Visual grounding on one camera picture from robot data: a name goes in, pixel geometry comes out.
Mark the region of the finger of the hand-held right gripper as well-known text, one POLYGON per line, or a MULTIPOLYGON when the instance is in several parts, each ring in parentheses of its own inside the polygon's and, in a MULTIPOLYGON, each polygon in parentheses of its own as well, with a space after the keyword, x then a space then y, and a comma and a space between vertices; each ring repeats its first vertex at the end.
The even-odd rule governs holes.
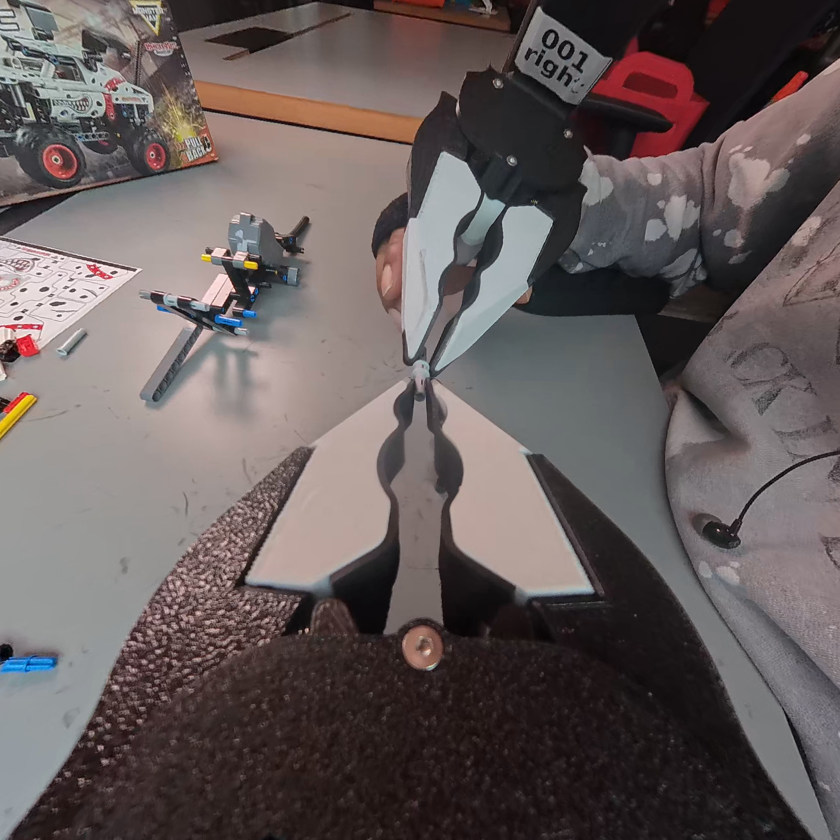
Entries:
POLYGON ((510 206, 491 226, 460 309, 433 354, 432 377, 471 348, 529 288, 552 226, 552 217, 534 205, 510 206))
POLYGON ((408 366, 423 355, 445 297, 445 272, 456 262, 459 226, 484 198, 466 161, 440 152, 403 241, 402 339, 408 366))

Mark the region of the grey table with wooden edge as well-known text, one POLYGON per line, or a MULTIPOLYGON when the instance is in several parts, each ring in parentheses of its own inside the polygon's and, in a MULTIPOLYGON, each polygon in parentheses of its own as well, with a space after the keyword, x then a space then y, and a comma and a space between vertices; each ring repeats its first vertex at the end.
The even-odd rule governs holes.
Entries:
POLYGON ((311 2, 181 42, 206 112, 409 144, 443 91, 501 68, 510 29, 505 8, 311 2))

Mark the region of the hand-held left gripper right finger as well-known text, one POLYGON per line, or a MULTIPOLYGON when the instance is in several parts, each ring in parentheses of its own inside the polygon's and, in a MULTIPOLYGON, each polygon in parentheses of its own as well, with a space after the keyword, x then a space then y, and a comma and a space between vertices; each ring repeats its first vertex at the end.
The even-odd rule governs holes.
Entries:
POLYGON ((506 600, 598 601, 602 592, 537 475, 532 453, 441 384, 427 384, 441 535, 506 600))

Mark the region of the person's right hand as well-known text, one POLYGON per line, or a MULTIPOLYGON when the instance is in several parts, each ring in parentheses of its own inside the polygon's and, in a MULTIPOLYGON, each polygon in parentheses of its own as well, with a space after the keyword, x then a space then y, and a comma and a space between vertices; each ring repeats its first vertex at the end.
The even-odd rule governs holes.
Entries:
POLYGON ((394 230, 375 255, 375 284, 385 312, 402 327, 403 243, 405 228, 394 230))

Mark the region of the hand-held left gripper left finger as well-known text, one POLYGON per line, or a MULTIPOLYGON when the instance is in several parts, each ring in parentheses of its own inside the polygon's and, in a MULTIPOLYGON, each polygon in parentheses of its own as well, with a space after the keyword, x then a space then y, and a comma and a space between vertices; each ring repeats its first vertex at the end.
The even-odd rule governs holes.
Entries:
POLYGON ((306 465, 245 574, 247 585, 327 596, 398 555, 392 483, 405 464, 415 385, 399 381, 313 442, 306 465))

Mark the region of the red plastic case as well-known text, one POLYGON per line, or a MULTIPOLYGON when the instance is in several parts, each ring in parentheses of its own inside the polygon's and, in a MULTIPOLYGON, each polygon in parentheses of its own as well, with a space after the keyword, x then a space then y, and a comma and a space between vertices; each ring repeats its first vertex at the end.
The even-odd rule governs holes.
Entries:
POLYGON ((621 161, 670 154, 708 106, 686 65, 638 51, 618 60, 583 100, 586 142, 621 161))

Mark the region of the white sticker sheet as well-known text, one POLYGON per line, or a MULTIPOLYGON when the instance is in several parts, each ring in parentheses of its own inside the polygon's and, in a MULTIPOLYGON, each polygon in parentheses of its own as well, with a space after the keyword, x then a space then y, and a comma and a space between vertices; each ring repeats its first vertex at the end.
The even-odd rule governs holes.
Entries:
POLYGON ((140 272, 1 237, 1 340, 43 348, 140 272))

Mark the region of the pile of blue black pins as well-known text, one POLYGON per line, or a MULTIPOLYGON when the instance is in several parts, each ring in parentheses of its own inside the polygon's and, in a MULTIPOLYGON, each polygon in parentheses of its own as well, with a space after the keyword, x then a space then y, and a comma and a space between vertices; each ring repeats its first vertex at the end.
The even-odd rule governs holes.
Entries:
POLYGON ((9 643, 1 643, 0 654, 2 675, 45 673, 58 665, 58 657, 52 655, 15 656, 9 643))

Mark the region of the brick vehicle chassis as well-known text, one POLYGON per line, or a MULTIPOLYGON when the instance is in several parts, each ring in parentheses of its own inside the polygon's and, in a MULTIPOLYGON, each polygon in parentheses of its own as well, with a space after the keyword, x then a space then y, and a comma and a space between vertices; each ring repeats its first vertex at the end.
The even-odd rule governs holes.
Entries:
POLYGON ((143 402, 162 399, 204 333, 246 336, 246 322, 256 318, 254 306, 262 291, 276 284, 299 286, 299 269, 287 263, 287 258, 303 254, 300 240, 310 224, 305 215, 289 233, 279 234, 264 218, 238 213, 228 224, 227 246, 207 247, 202 254, 202 261, 219 271, 201 298, 162 290, 140 291, 140 298, 152 302, 157 311, 186 323, 143 386, 143 402))

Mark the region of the person's right forearm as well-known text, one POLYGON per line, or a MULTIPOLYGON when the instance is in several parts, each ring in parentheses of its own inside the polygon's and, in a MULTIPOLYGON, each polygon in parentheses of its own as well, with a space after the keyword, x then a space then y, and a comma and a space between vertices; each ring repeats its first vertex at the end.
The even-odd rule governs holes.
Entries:
POLYGON ((839 62, 716 140, 655 157, 591 154, 581 221, 560 258, 665 282, 744 290, 784 265, 838 255, 839 62))

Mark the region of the pile of red white bricks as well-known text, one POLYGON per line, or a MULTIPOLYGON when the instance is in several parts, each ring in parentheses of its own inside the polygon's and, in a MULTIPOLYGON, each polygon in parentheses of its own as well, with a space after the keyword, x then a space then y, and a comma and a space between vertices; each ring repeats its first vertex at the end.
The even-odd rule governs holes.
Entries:
POLYGON ((7 367, 21 358, 39 353, 35 339, 29 334, 14 335, 1 341, 1 382, 7 379, 7 367))

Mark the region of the yellow brick beam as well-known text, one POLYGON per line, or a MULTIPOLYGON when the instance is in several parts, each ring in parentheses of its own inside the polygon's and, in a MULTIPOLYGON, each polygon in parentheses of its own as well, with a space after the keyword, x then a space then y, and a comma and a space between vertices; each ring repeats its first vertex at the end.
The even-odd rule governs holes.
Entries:
POLYGON ((28 411, 37 403, 38 398, 27 392, 21 392, 12 401, 2 401, 1 439, 3 439, 28 411))

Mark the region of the person's grey printed hoodie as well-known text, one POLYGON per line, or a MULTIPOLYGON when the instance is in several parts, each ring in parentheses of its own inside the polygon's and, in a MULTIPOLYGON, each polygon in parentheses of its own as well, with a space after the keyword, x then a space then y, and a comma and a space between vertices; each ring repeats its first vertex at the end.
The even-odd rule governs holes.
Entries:
POLYGON ((700 582, 784 709, 839 827, 838 255, 780 252, 670 393, 668 500, 700 582))

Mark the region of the toy truck box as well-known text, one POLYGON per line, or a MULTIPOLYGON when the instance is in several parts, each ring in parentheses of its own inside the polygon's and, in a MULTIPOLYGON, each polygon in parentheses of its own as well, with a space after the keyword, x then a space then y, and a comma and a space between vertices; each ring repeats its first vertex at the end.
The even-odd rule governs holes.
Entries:
POLYGON ((2 207, 216 160, 167 2, 1 2, 2 207))

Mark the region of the grey desk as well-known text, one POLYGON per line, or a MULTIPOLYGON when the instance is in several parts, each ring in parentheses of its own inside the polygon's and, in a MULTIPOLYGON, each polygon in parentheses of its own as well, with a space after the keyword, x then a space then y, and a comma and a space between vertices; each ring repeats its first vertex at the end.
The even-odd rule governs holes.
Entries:
MULTIPOLYGON (((141 268, 80 320, 87 337, 10 368, 38 400, 2 440, 2 641, 55 672, 2 678, 2 838, 52 781, 115 658, 194 541, 300 445, 404 376, 375 292, 371 232, 404 188, 408 147, 209 113, 218 162, 80 192, 11 237, 141 268), (200 260, 247 212, 302 215, 299 288, 275 287, 244 340, 205 337, 165 399, 140 390, 180 319, 139 298, 201 295, 200 260)), ((697 581, 665 493, 667 406, 631 317, 508 314, 442 382, 547 456, 632 539, 697 625, 767 771, 829 838, 782 709, 697 581)))

